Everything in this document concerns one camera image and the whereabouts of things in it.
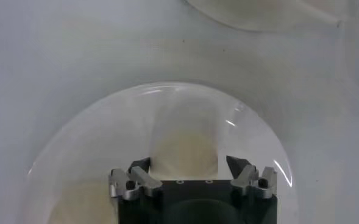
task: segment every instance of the white surface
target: white surface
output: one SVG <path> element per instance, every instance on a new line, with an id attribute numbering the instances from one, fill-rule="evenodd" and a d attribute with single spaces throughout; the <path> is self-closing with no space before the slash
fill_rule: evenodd
<path id="1" fill-rule="evenodd" d="M 83 198 L 101 194 L 96 185 L 107 185 L 111 169 L 126 170 L 151 152 L 152 173 L 161 180 L 230 180 L 227 155 L 248 159 L 260 172 L 273 166 L 278 171 L 278 223 L 298 221 L 286 153 L 255 112 L 215 89 L 154 83 L 94 103 L 55 135 L 29 171 L 20 223 L 47 224 L 53 207 L 56 214 L 50 224 L 76 223 L 83 216 L 91 217 L 86 223 L 100 222 L 99 208 L 84 210 L 90 205 Z M 96 192 L 87 192 L 90 187 Z M 102 197 L 89 203 L 101 205 L 102 211 L 110 206 Z M 73 213 L 64 216 L 66 211 Z"/>
<path id="2" fill-rule="evenodd" d="M 230 27 L 253 31 L 286 30 L 311 23 L 337 26 L 333 14 L 300 0 L 187 0 L 210 18 Z"/>
<path id="3" fill-rule="evenodd" d="M 359 223 L 359 1 L 343 23 L 228 28 L 175 0 L 0 0 L 0 223 L 60 127 L 111 93 L 179 80 L 223 90 L 281 140 L 300 223 Z"/>

